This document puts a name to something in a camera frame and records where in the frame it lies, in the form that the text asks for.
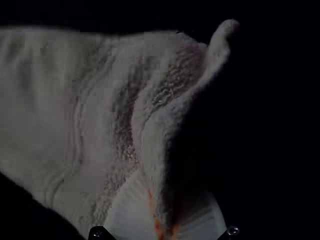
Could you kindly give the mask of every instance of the screw head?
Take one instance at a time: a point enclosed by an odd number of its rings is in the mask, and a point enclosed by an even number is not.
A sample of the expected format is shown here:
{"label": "screw head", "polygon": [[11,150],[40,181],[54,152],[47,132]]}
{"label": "screw head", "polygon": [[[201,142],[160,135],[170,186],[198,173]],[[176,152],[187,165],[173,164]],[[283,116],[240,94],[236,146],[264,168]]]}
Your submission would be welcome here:
{"label": "screw head", "polygon": [[239,234],[240,229],[237,226],[229,226],[226,232],[229,236],[236,236]]}

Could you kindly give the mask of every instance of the white fabric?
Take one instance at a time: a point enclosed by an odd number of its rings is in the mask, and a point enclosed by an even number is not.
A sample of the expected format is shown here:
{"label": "white fabric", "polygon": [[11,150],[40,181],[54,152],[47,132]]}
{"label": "white fabric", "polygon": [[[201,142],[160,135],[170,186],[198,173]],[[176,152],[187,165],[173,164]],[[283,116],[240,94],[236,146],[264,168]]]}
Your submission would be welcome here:
{"label": "white fabric", "polygon": [[168,149],[236,25],[223,22],[209,47],[175,32],[1,30],[0,171],[86,238],[141,167],[169,226]]}

